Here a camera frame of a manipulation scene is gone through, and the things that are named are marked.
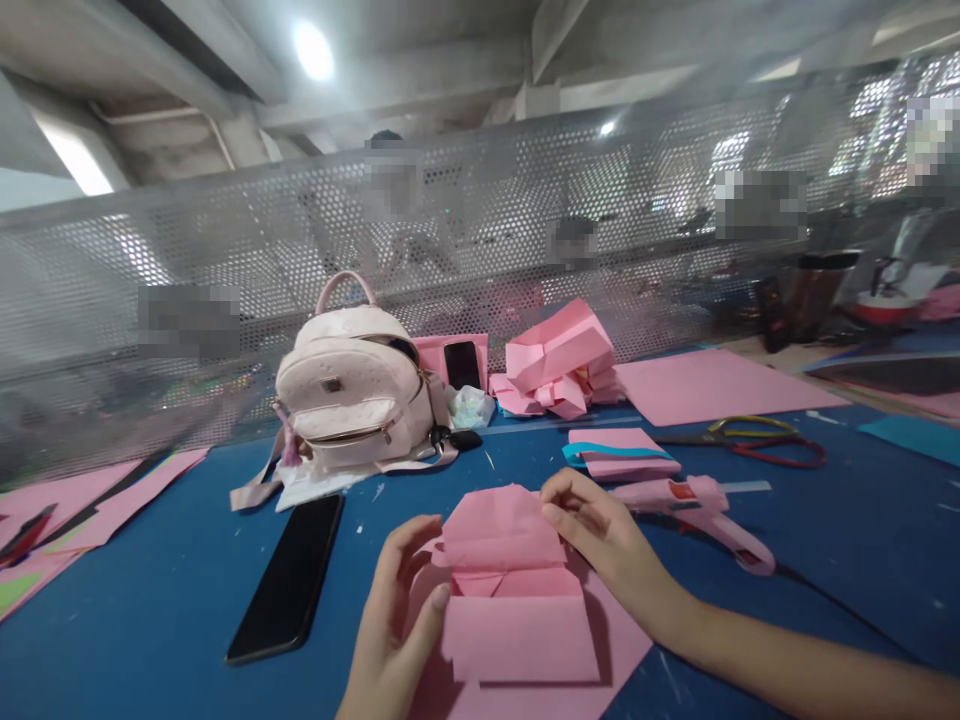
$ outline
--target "blue ribbon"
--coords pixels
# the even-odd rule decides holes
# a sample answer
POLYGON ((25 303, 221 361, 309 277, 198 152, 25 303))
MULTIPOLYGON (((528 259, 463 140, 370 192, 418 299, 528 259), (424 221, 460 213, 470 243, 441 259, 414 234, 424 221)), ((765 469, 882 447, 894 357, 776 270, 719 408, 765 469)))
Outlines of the blue ribbon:
POLYGON ((601 455, 616 455, 618 457, 660 457, 665 460, 674 460, 670 453, 662 450, 648 450, 647 448, 612 448, 596 443, 571 443, 563 446, 563 457, 570 467, 585 468, 586 461, 581 457, 583 453, 595 452, 601 455))

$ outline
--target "person's left hand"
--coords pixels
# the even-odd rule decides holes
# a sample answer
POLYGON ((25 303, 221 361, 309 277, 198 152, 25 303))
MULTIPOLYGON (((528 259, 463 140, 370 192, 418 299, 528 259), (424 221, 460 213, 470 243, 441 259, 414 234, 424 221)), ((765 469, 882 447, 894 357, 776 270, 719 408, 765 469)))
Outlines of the person's left hand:
POLYGON ((421 515, 407 521, 383 544, 363 608, 347 691, 337 720, 403 720, 443 629, 450 586, 439 585, 423 603, 410 635, 403 637, 410 585, 430 562, 417 552, 440 536, 440 516, 421 515))

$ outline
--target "pink tassel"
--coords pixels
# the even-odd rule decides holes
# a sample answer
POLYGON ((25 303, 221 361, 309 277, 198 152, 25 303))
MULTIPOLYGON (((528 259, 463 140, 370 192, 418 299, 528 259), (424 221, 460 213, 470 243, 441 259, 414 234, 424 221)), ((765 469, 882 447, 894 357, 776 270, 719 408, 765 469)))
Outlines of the pink tassel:
POLYGON ((303 463, 300 458, 300 452, 297 450, 297 433, 290 423, 290 419, 283 414, 280 403, 275 402, 273 409, 277 412, 277 417, 283 423, 283 453, 280 455, 280 464, 284 467, 296 467, 303 463))

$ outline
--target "glue gun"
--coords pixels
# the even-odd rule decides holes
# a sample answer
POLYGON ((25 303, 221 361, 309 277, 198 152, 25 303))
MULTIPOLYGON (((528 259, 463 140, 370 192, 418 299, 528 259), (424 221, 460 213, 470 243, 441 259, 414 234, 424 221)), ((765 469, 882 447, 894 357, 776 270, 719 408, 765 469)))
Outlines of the glue gun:
POLYGON ((727 494, 769 490, 765 481, 721 485, 707 475, 690 476, 686 482, 648 480, 621 485, 610 494, 623 501, 631 512, 671 515, 730 549, 740 567, 754 575, 773 575, 776 561, 762 542, 748 533, 725 513, 730 509, 727 494))

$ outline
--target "phone screen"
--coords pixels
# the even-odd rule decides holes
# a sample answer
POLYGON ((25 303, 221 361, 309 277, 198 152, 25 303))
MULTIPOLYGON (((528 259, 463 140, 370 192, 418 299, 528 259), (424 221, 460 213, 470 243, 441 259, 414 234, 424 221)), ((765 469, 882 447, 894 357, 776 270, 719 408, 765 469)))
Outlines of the phone screen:
POLYGON ((443 348, 447 365, 447 384, 454 390, 464 385, 480 386, 480 363, 477 361, 477 346, 472 342, 451 343, 443 348))
POLYGON ((295 650, 310 634, 337 536, 343 496, 294 508, 227 651, 227 663, 295 650))

